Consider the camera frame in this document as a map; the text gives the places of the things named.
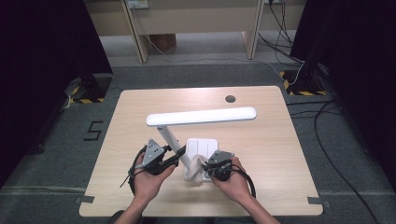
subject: person's right hand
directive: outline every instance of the person's right hand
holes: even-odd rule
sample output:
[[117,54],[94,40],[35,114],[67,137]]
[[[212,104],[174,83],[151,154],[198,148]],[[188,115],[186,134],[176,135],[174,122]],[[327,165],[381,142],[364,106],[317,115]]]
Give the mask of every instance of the person's right hand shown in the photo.
[[[145,153],[142,153],[136,161],[136,164],[141,164]],[[159,175],[151,175],[143,169],[135,169],[134,174],[140,173],[134,178],[134,197],[142,202],[149,203],[153,200],[160,191],[163,181],[175,170],[176,166],[171,165],[166,168]]]
[[[231,158],[232,168],[235,170],[241,170],[245,172],[244,167],[237,157]],[[231,172],[230,178],[226,181],[220,181],[214,176],[211,177],[213,184],[215,184],[224,194],[231,200],[241,203],[243,199],[252,197],[248,188],[247,180],[237,172]]]

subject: floor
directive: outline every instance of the floor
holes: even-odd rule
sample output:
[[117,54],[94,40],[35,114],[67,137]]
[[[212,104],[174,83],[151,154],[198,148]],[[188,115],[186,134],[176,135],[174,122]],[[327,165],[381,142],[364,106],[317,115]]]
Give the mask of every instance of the floor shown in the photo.
[[[278,31],[261,32],[262,37],[275,43]],[[293,39],[295,31],[288,31]],[[241,33],[204,33],[204,34],[177,34],[177,45],[164,54],[153,49],[148,61],[141,64],[134,50],[134,41],[130,36],[102,36],[106,55],[112,66],[136,65],[165,65],[165,64],[200,64],[200,63],[294,63],[264,44],[259,38],[257,41],[254,60],[248,60]],[[282,37],[279,45],[288,45]]]

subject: white desk lamp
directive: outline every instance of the white desk lamp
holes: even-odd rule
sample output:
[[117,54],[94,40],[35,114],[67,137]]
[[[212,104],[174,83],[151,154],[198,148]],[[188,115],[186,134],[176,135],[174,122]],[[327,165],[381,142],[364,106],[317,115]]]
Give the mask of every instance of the white desk lamp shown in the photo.
[[[255,119],[256,116],[256,110],[253,107],[237,107],[227,109],[150,114],[146,119],[146,123],[149,127],[157,127],[157,130],[163,136],[163,139],[166,141],[169,147],[177,152],[181,148],[181,145],[169,130],[168,126],[250,120]],[[206,143],[213,142],[211,140],[214,139],[202,139],[202,141]],[[180,160],[184,163],[187,169],[190,168],[191,160],[187,153],[181,156]]]

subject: gray carpet floor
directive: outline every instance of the gray carpet floor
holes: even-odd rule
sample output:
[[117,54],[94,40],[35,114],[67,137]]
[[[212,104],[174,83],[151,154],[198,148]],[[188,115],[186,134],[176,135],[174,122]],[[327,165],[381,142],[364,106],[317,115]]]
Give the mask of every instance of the gray carpet floor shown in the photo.
[[[275,63],[277,71],[290,67]],[[314,116],[326,96],[287,95],[281,78],[263,63],[114,67],[101,104],[71,104],[59,113],[43,142],[45,152],[25,156],[0,190],[0,223],[106,223],[108,217],[81,217],[79,199],[89,179],[106,130],[123,90],[269,86],[281,88],[308,166],[325,203],[317,217],[276,217],[282,223],[374,223],[362,201],[330,165],[315,136]],[[333,164],[360,193],[380,223],[396,223],[396,196],[380,166],[334,102],[318,117],[318,136]],[[88,133],[93,121],[101,133]]]

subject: desk lamp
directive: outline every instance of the desk lamp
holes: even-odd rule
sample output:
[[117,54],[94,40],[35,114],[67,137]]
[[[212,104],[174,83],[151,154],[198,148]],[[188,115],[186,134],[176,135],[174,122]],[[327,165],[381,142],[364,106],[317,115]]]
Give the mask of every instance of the desk lamp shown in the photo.
[[[163,139],[169,147],[177,153],[182,146],[172,134],[168,126],[251,120],[255,119],[256,115],[256,110],[253,107],[237,107],[150,114],[146,119],[146,123],[149,127],[157,127],[157,130],[163,136]],[[186,179],[187,172],[191,166],[191,158],[194,155],[201,154],[208,158],[218,149],[218,142],[215,139],[190,138],[187,142],[187,153],[180,157],[180,160],[186,167],[184,174]],[[203,180],[210,180],[210,178],[203,175]]]

